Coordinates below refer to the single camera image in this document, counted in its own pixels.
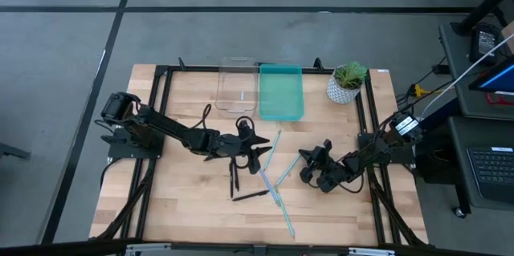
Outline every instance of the white geometric planter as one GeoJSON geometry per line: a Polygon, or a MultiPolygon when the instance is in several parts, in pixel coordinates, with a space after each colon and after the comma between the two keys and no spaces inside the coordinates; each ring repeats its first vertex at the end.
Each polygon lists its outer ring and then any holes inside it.
{"type": "Polygon", "coordinates": [[[334,78],[334,74],[336,73],[336,70],[330,75],[330,80],[328,81],[327,86],[327,95],[328,97],[338,104],[347,104],[351,102],[355,96],[359,94],[361,91],[360,88],[349,90],[346,88],[342,88],[336,81],[336,78],[334,78]]]}

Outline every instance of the succulent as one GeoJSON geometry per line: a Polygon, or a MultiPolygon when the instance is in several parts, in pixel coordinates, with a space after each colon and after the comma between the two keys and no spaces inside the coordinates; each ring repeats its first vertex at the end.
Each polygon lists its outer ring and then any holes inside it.
{"type": "Polygon", "coordinates": [[[358,89],[364,83],[368,69],[358,62],[338,67],[334,73],[337,83],[346,89],[358,89]]]}

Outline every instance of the green translucent tray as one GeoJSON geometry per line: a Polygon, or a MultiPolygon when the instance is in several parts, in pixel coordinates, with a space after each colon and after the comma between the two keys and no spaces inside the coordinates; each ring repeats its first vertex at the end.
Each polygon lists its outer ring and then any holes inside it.
{"type": "Polygon", "coordinates": [[[262,64],[259,68],[259,114],[263,120],[298,121],[304,116],[302,68],[262,64]]]}

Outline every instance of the blue screen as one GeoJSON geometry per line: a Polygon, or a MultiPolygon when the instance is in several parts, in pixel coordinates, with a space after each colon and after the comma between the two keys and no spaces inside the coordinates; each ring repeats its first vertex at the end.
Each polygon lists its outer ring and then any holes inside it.
{"type": "Polygon", "coordinates": [[[514,65],[499,72],[480,87],[491,88],[495,91],[514,92],[514,65]]]}

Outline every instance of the white cable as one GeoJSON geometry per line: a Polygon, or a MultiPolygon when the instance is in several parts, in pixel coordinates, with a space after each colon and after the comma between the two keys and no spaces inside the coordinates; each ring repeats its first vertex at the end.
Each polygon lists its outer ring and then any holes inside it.
{"type": "Polygon", "coordinates": [[[448,90],[450,90],[453,86],[455,86],[471,69],[473,69],[473,67],[475,67],[477,64],[479,64],[483,59],[485,59],[486,57],[488,57],[491,53],[495,52],[495,50],[497,50],[499,47],[503,46],[509,39],[511,39],[512,37],[514,37],[514,34],[510,35],[509,37],[507,37],[506,39],[504,39],[503,42],[501,43],[498,43],[497,46],[493,47],[487,54],[485,54],[484,56],[482,56],[479,60],[477,60],[475,63],[473,63],[462,75],[460,75],[460,77],[458,77],[456,80],[453,81],[453,83],[451,83],[447,88],[444,89],[443,92],[441,92],[438,96],[435,97],[435,99],[433,99],[431,102],[428,103],[428,105],[426,106],[426,108],[423,110],[423,112],[421,113],[421,120],[423,120],[423,115],[425,115],[425,112],[426,110],[436,101],[438,100],[441,96],[443,96],[448,90]]]}

